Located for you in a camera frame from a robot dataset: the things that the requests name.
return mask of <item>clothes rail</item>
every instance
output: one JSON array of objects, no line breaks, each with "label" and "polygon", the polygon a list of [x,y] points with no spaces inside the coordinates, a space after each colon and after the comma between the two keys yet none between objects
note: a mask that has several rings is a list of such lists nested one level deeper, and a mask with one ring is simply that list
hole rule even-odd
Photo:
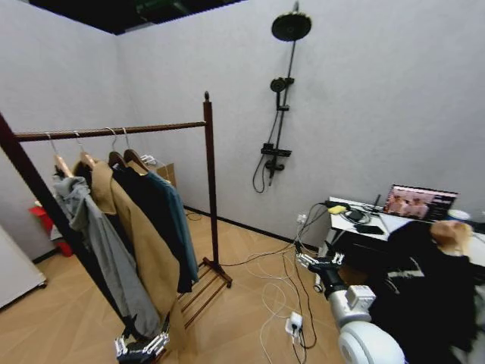
[{"label": "clothes rail", "polygon": [[[208,271],[213,271],[216,277],[222,278],[224,281],[221,286],[206,300],[201,308],[191,317],[186,323],[186,327],[192,323],[196,316],[208,305],[217,293],[226,285],[231,287],[232,278],[226,274],[219,263],[219,241],[217,235],[217,197],[216,197],[216,185],[215,185],[215,160],[214,160],[214,128],[212,121],[212,104],[209,100],[209,94],[205,92],[205,101],[203,102],[204,121],[198,121],[185,124],[160,124],[151,125],[145,127],[126,127],[126,133],[151,133],[157,131],[166,130],[179,130],[192,127],[204,127],[205,128],[205,152],[207,155],[207,172],[208,172],[208,186],[209,186],[209,201],[210,201],[210,218],[211,218],[211,235],[212,235],[212,253],[213,260],[204,258],[199,266],[208,266]],[[125,134],[124,129],[121,127],[112,128],[116,134]],[[64,239],[72,248],[77,258],[80,260],[83,267],[88,272],[91,279],[98,286],[105,299],[109,302],[113,310],[117,313],[118,317],[125,324],[125,326],[131,330],[135,338],[142,338],[137,335],[134,329],[133,322],[123,317],[118,310],[116,303],[111,295],[105,279],[102,276],[99,264],[84,248],[82,243],[82,237],[80,233],[72,230],[69,226],[69,222],[61,210],[61,207],[57,204],[49,188],[45,185],[43,179],[40,177],[39,172],[36,170],[29,156],[25,153],[24,149],[20,145],[21,142],[34,142],[40,140],[48,140],[49,136],[52,140],[60,139],[73,139],[76,137],[103,137],[110,136],[113,133],[107,129],[88,129],[77,130],[77,134],[74,131],[47,131],[47,132],[35,132],[35,133],[14,133],[8,126],[7,121],[0,113],[0,145],[2,146],[5,154],[11,160],[14,167],[17,169],[24,182],[33,192],[35,197],[40,201],[42,207],[46,210],[48,216],[53,220],[58,230],[63,235]],[[206,284],[201,291],[205,290],[215,279],[212,279],[209,284]]]},{"label": "clothes rail", "polygon": [[[198,121],[195,123],[185,123],[185,124],[162,124],[162,125],[151,125],[147,127],[125,127],[126,134],[135,133],[151,133],[153,131],[166,131],[166,130],[178,130],[178,129],[188,129],[191,127],[204,127],[207,123],[205,121]],[[77,136],[74,131],[48,131],[49,136],[45,131],[35,132],[35,133],[16,133],[15,137],[19,142],[38,142],[40,140],[49,139],[74,139],[74,138],[89,138],[89,137],[104,137],[113,136],[113,133],[124,135],[124,130],[122,127],[112,127],[109,129],[85,129],[76,130],[79,134]]]}]

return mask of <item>gray hoodie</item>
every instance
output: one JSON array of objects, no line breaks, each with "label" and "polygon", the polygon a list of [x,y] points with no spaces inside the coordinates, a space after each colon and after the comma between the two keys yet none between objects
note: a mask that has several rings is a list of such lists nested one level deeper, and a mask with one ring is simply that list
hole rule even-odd
[{"label": "gray hoodie", "polygon": [[136,263],[116,230],[89,195],[84,177],[56,177],[56,199],[70,226],[80,231],[101,267],[106,284],[123,316],[134,317],[136,330],[146,337],[159,334],[160,318],[136,274]]}]

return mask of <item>person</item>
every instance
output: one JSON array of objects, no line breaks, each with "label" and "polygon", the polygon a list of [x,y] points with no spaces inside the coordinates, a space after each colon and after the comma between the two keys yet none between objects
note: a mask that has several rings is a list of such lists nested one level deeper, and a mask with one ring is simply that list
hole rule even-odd
[{"label": "person", "polygon": [[405,210],[405,216],[409,218],[419,218],[423,219],[426,216],[428,210],[430,208],[426,206],[424,201],[419,198],[415,198],[412,200],[412,204],[409,204]]},{"label": "person", "polygon": [[394,196],[394,202],[389,204],[388,212],[393,215],[403,216],[405,214],[406,208],[408,204],[404,201],[404,199],[397,195]]},{"label": "person", "polygon": [[372,322],[411,364],[459,364],[455,351],[468,357],[477,345],[470,238],[471,228],[459,221],[410,221],[391,233],[388,256],[368,276],[377,296]]}]

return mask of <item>ceiling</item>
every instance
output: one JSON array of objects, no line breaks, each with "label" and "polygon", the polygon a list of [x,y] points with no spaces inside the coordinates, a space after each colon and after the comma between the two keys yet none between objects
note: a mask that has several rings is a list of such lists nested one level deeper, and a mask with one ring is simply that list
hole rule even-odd
[{"label": "ceiling", "polygon": [[29,0],[32,5],[113,34],[242,0]]}]

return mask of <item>red object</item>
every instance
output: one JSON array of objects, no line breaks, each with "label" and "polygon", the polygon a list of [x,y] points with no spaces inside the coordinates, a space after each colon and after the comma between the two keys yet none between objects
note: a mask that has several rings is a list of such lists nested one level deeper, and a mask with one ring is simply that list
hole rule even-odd
[{"label": "red object", "polygon": [[[52,227],[54,226],[54,222],[47,215],[47,212],[45,212],[44,208],[36,206],[29,209],[29,211],[32,215],[39,218],[45,232],[47,233],[48,236],[50,236]],[[54,241],[54,244],[56,245],[57,248],[59,248],[63,256],[73,255],[73,250],[70,248],[69,244],[64,239],[62,238],[56,239]]]},{"label": "red object", "polygon": [[43,207],[32,207],[29,209],[30,213],[34,216],[37,216],[44,227],[45,232],[49,235],[52,230],[52,226],[54,223],[52,222],[51,218],[47,215]]}]

